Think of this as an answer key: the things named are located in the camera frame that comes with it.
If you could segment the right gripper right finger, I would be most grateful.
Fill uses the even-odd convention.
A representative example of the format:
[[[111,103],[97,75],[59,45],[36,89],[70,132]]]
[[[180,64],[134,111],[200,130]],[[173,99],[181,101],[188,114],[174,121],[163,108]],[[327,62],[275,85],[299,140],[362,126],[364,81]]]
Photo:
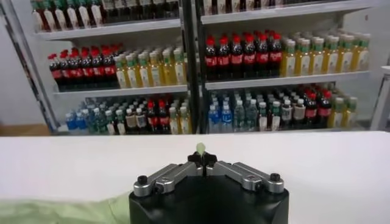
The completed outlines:
[[[227,163],[218,160],[216,155],[202,155],[204,173],[208,178],[228,179],[249,192],[264,189],[272,194],[281,194],[285,190],[284,181],[278,173],[265,173],[244,163]]]

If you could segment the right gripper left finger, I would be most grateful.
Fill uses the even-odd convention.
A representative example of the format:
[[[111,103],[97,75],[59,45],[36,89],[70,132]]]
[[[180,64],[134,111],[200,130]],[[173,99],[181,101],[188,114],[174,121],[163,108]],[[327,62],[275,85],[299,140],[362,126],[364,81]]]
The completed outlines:
[[[153,193],[168,194],[186,177],[203,174],[202,155],[195,152],[184,164],[169,164],[150,176],[141,175],[133,185],[136,197],[148,197]]]

